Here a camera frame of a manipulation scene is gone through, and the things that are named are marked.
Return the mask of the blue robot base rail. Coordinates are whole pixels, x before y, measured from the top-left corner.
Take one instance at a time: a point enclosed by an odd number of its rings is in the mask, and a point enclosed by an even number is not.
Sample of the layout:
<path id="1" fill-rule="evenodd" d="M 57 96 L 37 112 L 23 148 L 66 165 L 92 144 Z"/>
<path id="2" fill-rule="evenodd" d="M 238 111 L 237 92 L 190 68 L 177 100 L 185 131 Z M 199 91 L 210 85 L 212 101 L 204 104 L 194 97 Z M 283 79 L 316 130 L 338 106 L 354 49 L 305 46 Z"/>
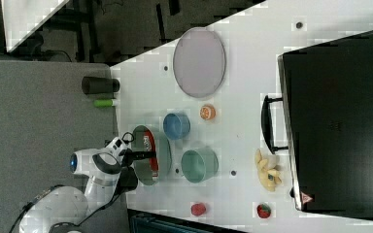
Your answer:
<path id="1" fill-rule="evenodd" d="M 130 233 L 244 233 L 240 230 L 129 209 Z"/>

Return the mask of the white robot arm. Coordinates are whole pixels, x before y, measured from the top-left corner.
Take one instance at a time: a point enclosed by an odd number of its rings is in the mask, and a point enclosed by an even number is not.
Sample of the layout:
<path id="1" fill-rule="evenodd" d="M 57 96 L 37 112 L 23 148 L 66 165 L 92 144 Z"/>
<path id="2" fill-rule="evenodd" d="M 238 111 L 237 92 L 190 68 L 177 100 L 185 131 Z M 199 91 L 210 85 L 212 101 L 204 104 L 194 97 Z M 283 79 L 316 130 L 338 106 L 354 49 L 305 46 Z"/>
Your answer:
<path id="1" fill-rule="evenodd" d="M 81 225 L 95 213 L 109 208 L 121 194 L 136 188 L 133 162 L 155 157 L 153 150 L 132 150 L 121 137 L 101 149 L 72 153 L 71 173 L 86 178 L 85 188 L 58 184 L 36 196 L 24 208 L 18 232 L 51 233 L 59 225 Z"/>

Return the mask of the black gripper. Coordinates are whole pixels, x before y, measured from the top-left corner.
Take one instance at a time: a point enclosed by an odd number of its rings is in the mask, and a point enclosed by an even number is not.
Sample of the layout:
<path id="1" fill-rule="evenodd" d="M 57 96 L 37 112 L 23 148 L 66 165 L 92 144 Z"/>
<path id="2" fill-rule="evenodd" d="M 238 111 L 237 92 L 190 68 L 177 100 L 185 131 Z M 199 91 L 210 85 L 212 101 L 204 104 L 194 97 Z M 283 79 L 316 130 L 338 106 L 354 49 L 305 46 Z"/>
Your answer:
<path id="1" fill-rule="evenodd" d="M 132 150 L 123 150 L 121 152 L 121 165 L 122 166 L 130 166 L 134 160 L 137 160 L 142 153 L 140 151 L 132 151 Z M 155 151 L 145 151 L 142 155 L 143 159 L 150 159 L 156 158 Z"/>

